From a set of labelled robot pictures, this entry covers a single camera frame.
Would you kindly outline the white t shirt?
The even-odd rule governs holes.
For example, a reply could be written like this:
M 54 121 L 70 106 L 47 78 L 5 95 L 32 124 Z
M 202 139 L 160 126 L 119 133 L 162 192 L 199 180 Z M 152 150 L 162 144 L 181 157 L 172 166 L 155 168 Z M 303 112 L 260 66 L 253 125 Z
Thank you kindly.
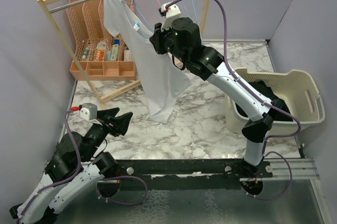
M 168 54 L 155 52 L 153 35 L 124 0 L 104 0 L 104 26 L 113 36 L 122 35 L 135 62 L 148 103 L 151 120 L 167 123 L 176 99 L 191 85 L 187 75 L 177 69 Z

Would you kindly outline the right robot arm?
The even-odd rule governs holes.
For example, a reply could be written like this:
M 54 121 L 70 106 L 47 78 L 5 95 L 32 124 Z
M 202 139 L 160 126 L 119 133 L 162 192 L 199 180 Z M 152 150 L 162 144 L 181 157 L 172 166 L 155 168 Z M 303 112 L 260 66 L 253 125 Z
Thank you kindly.
M 168 28 L 155 24 L 150 42 L 158 54 L 171 53 L 184 68 L 222 90 L 246 113 L 249 120 L 242 128 L 247 139 L 242 171 L 247 177 L 256 176 L 261 171 L 266 135 L 282 113 L 284 101 L 269 99 L 236 75 L 221 53 L 202 45 L 199 26 L 188 17 L 175 19 Z

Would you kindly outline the black t shirt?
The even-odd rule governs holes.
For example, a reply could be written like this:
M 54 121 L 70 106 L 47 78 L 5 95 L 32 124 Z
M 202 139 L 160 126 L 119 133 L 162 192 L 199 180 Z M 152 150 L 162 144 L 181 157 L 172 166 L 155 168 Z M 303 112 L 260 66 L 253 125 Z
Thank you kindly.
M 244 88 L 238 82 L 233 82 L 233 101 L 237 113 L 251 121 L 258 121 L 270 115 L 275 121 L 292 121 L 289 116 L 290 111 L 285 101 L 274 94 L 271 87 L 267 86 L 264 81 L 245 82 Z

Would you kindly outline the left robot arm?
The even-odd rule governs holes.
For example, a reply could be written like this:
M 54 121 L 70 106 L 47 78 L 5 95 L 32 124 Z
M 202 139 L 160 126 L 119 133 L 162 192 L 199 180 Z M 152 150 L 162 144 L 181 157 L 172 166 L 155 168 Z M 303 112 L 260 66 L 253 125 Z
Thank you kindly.
M 55 152 L 44 168 L 42 178 L 22 204 L 9 210 L 17 223 L 54 223 L 57 215 L 82 191 L 101 179 L 118 175 L 118 163 L 107 151 L 97 152 L 108 135 L 127 133 L 133 113 L 118 115 L 118 107 L 98 110 L 92 103 L 72 107 L 92 125 L 82 136 L 64 121 L 67 133 L 56 144 Z

